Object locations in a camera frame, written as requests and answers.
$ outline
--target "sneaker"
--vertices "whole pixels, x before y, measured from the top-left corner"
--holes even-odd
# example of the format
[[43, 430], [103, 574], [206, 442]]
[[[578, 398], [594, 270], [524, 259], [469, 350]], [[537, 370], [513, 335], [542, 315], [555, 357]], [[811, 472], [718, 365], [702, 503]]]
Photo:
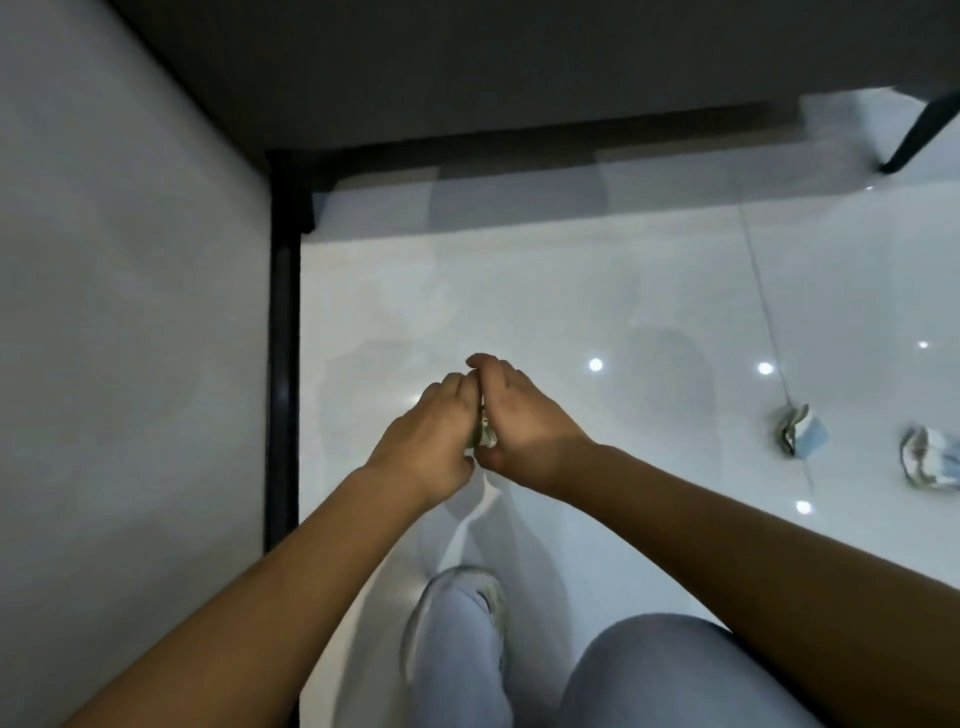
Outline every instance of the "sneaker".
[[453, 567], [430, 579], [403, 630], [403, 641], [400, 643], [400, 672], [408, 686], [413, 682], [417, 645], [420, 644], [420, 633], [430, 614], [430, 607], [437, 595], [451, 587], [461, 589], [468, 594], [478, 594], [487, 605], [490, 622], [503, 644], [500, 652], [501, 675], [506, 668], [507, 598], [503, 587], [490, 570], [480, 567]]

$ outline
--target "black chair leg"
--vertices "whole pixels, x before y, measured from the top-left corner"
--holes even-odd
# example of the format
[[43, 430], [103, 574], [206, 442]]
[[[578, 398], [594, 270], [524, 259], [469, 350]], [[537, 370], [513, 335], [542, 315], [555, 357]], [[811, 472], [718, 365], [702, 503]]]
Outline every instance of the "black chair leg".
[[890, 157], [890, 161], [880, 165], [880, 172], [892, 175], [903, 169], [906, 163], [940, 133], [958, 113], [960, 113], [960, 91], [941, 96], [927, 104], [910, 131], [906, 133], [897, 151]]

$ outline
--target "hand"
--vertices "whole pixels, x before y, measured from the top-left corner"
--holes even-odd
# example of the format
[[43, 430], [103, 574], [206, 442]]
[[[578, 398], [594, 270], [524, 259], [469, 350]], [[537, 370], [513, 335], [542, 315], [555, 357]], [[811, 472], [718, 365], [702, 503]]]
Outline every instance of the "hand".
[[451, 373], [434, 382], [420, 401], [396, 418], [373, 449], [368, 468], [405, 478], [432, 508], [467, 485], [473, 458], [464, 455], [480, 412], [476, 372]]
[[549, 495], [563, 467], [562, 456], [571, 446], [592, 441], [509, 361], [476, 353], [467, 364], [479, 373], [484, 409], [496, 433], [493, 448], [473, 452], [477, 462], [514, 483]]

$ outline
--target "right hand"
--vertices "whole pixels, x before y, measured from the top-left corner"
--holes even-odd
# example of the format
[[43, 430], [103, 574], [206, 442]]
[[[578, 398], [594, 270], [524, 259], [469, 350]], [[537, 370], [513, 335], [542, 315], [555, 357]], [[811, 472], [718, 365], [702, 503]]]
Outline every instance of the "right hand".
[[509, 361], [476, 353], [467, 365], [480, 375], [496, 445], [473, 452], [482, 468], [550, 495], [559, 485], [563, 456], [592, 441], [570, 416]]

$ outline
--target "left hand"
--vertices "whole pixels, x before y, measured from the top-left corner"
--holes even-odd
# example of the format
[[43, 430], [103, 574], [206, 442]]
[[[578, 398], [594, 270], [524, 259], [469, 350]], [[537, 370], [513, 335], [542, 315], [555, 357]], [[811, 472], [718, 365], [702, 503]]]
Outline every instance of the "left hand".
[[473, 474], [473, 458], [464, 450], [479, 412], [476, 372], [452, 372], [423, 390], [413, 409], [387, 427], [366, 467], [407, 478], [432, 508], [467, 485]]

